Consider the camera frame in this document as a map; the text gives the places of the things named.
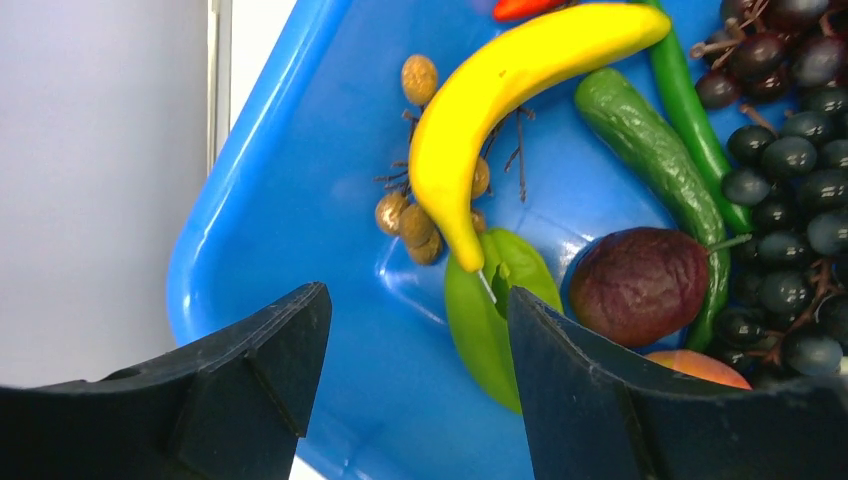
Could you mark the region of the green toy leaf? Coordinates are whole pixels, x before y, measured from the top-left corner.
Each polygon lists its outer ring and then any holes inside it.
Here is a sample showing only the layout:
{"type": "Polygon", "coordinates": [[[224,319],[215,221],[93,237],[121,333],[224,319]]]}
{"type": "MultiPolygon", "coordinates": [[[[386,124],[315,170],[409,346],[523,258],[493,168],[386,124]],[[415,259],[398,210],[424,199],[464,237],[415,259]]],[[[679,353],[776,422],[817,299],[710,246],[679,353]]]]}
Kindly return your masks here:
{"type": "Polygon", "coordinates": [[[521,403],[510,348],[509,290],[522,287],[562,313],[559,286],[540,253],[519,235],[491,228],[480,235],[483,279],[448,257],[446,317],[454,345],[473,379],[494,401],[519,414],[521,403]]]}

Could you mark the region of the yellow toy banana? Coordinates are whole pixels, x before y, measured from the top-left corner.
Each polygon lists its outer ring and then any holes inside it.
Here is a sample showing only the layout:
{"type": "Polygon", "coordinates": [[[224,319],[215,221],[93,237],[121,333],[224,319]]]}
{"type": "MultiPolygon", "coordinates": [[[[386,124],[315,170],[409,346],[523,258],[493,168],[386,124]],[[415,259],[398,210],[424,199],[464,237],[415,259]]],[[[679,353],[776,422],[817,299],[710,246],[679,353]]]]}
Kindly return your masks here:
{"type": "Polygon", "coordinates": [[[473,174],[490,131],[535,95],[646,49],[670,17],[641,3],[594,2],[547,13],[493,38],[447,78],[411,140],[412,192],[460,267],[485,263],[472,224],[473,174]]]}

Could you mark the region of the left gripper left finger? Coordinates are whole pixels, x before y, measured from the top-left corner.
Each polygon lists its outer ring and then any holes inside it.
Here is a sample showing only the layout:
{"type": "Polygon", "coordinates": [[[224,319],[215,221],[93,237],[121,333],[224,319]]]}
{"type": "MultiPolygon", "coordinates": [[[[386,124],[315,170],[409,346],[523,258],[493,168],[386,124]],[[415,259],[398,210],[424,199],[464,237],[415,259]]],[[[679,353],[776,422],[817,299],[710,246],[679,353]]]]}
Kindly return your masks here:
{"type": "Polygon", "coordinates": [[[332,316],[302,285],[99,381],[1,391],[5,479],[285,479],[308,429],[332,316]]]}

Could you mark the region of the purple toy passion fruit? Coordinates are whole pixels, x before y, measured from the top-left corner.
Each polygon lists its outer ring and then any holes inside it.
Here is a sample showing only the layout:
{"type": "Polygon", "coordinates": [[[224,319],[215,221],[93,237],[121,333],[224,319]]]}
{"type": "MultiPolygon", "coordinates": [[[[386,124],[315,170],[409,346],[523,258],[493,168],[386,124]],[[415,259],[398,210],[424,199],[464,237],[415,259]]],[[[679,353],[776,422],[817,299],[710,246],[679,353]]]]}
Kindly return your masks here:
{"type": "Polygon", "coordinates": [[[597,241],[578,261],[567,296],[582,326],[641,348],[696,319],[709,273],[707,249],[691,236],[637,227],[597,241]]]}

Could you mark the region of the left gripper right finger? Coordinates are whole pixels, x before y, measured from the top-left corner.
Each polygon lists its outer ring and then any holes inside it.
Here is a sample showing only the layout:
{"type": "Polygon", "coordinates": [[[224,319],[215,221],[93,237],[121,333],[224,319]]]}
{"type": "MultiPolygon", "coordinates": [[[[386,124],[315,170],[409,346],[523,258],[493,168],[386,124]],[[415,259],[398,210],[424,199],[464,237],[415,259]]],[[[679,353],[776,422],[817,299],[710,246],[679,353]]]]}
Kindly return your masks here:
{"type": "Polygon", "coordinates": [[[538,479],[843,479],[847,380],[742,390],[658,365],[528,290],[508,328],[538,479]]]}

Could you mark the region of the toy peach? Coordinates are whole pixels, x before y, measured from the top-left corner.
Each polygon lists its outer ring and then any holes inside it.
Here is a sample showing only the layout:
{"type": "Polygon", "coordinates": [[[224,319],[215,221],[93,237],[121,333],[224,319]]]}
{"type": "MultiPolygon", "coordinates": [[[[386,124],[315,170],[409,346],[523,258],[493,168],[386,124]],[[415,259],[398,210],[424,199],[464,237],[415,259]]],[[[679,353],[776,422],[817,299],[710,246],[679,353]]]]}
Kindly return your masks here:
{"type": "Polygon", "coordinates": [[[752,389],[749,382],[736,370],[696,351],[688,349],[655,351],[646,354],[645,358],[695,378],[737,389],[752,389]]]}

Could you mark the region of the orange toy carrot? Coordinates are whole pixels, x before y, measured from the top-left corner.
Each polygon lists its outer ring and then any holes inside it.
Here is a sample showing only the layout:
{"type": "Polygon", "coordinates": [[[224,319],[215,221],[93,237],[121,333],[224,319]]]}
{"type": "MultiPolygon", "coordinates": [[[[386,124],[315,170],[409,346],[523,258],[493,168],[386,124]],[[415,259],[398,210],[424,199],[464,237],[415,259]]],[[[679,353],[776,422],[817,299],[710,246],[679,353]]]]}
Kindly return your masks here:
{"type": "Polygon", "coordinates": [[[573,4],[570,0],[498,0],[493,7],[492,17],[501,23],[515,22],[573,4]]]}

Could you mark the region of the dark toy grape bunch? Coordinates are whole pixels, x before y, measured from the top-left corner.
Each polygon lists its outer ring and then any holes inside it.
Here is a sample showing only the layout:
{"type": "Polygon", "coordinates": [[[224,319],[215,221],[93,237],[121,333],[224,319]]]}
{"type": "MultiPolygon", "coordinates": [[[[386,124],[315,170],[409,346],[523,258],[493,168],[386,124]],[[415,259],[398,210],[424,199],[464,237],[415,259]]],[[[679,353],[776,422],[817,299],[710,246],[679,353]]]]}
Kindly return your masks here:
{"type": "Polygon", "coordinates": [[[709,109],[746,122],[719,190],[749,213],[709,354],[756,388],[847,371],[847,5],[725,1],[692,46],[709,109]]]}

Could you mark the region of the green toy chili pepper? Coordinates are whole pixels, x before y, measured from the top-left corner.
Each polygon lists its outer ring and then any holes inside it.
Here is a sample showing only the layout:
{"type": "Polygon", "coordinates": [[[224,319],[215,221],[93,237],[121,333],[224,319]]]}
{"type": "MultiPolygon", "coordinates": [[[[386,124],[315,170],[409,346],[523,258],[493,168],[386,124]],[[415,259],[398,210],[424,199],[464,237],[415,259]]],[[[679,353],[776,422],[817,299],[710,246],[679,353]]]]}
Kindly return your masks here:
{"type": "Polygon", "coordinates": [[[754,230],[749,210],[724,198],[721,181],[731,166],[697,97],[687,60],[674,30],[649,49],[651,68],[671,127],[682,140],[704,190],[724,225],[735,234],[754,230]]]}

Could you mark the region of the green toy cucumber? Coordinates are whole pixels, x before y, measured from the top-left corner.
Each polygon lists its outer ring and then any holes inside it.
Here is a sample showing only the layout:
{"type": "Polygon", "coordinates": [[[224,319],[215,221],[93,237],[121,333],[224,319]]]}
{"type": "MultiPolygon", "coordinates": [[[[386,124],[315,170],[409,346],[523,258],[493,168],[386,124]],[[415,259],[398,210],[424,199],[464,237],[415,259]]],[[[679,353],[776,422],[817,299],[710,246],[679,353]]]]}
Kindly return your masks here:
{"type": "Polygon", "coordinates": [[[716,204],[704,190],[682,140],[662,116],[618,71],[602,68],[585,77],[575,105],[591,130],[617,155],[672,214],[676,228],[708,252],[709,287],[685,345],[703,351],[713,324],[728,301],[730,253],[720,248],[727,234],[716,204]]]}

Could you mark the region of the brown toy longan bunch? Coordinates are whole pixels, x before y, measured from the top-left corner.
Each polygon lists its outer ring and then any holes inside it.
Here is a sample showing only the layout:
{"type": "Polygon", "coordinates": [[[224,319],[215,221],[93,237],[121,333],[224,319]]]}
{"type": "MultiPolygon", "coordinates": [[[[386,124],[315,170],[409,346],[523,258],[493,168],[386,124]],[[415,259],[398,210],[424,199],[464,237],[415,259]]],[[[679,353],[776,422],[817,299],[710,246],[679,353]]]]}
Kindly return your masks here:
{"type": "Polygon", "coordinates": [[[545,75],[522,56],[479,51],[443,85],[437,80],[435,64],[423,55],[402,66],[404,94],[423,108],[411,136],[408,183],[460,266],[476,272],[484,254],[470,204],[481,150],[499,122],[546,87],[545,75]]]}

